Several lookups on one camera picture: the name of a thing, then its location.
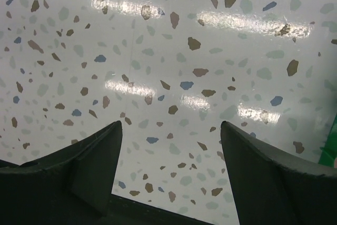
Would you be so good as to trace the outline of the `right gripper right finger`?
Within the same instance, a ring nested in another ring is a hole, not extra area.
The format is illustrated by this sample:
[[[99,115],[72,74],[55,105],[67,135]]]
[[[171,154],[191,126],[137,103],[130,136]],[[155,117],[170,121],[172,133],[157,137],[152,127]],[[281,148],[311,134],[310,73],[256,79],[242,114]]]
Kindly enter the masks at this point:
[[[227,121],[221,143],[240,224],[336,224],[336,169],[291,155]]]

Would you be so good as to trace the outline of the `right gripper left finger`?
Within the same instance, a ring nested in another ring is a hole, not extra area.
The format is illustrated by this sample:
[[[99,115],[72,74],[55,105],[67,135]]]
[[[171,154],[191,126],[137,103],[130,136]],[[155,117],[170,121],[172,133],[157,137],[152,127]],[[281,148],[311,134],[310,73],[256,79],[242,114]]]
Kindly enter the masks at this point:
[[[95,224],[108,213],[122,124],[21,165],[1,161],[1,224]]]

